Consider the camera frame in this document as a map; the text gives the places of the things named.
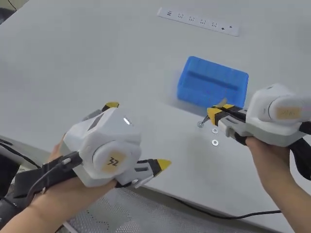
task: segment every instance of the perforated metal plate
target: perforated metal plate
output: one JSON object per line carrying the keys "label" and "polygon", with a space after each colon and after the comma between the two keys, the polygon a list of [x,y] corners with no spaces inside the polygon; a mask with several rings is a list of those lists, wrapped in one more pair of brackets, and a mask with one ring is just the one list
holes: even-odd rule
{"label": "perforated metal plate", "polygon": [[252,233],[115,189],[69,221],[79,233]]}

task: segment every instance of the blue plastic container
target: blue plastic container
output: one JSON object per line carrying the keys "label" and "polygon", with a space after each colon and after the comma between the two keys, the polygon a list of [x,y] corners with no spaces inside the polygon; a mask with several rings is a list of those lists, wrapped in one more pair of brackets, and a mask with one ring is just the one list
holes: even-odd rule
{"label": "blue plastic container", "polygon": [[244,107],[248,74],[236,69],[189,57],[180,76],[177,97],[205,108],[227,103]]}

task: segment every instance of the screw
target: screw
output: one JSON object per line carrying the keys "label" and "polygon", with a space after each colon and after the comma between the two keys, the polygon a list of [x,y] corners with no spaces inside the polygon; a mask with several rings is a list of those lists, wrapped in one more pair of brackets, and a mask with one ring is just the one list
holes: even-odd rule
{"label": "screw", "polygon": [[199,122],[197,123],[197,126],[198,126],[199,128],[203,128],[204,123],[207,122],[208,120],[209,120],[209,117],[206,116],[202,121],[199,121]]}
{"label": "screw", "polygon": [[203,122],[199,121],[199,122],[197,123],[197,126],[198,126],[199,128],[203,128],[204,124],[203,124]]}
{"label": "screw", "polygon": [[218,144],[219,144],[219,143],[218,143],[218,141],[217,141],[217,140],[215,140],[215,139],[214,139],[214,140],[212,140],[212,145],[213,145],[213,146],[215,146],[215,147],[216,147],[216,146],[218,146]]}

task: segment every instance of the power strip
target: power strip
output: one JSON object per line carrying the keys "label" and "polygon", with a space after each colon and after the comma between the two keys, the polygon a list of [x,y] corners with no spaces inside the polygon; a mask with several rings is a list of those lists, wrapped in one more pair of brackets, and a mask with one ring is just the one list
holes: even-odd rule
{"label": "power strip", "polygon": [[219,22],[216,20],[198,17],[193,14],[174,10],[172,8],[161,7],[157,13],[157,16],[162,18],[168,18],[181,23],[186,23],[200,28],[209,29],[215,32],[224,33],[232,36],[239,36],[239,26]]}

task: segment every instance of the human hand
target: human hand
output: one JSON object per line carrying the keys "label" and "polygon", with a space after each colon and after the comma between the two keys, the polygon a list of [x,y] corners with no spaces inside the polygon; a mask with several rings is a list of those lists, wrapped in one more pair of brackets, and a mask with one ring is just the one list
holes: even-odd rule
{"label": "human hand", "polygon": [[246,140],[260,181],[267,192],[275,185],[294,183],[290,171],[290,150],[288,148],[268,145],[254,137]]}
{"label": "human hand", "polygon": [[[48,162],[61,156],[61,143],[54,147]],[[90,188],[85,187],[78,177],[72,178],[49,188],[45,194],[36,197],[29,207],[36,208],[48,220],[55,219],[61,224],[105,195],[116,183],[112,180],[104,186]]]}

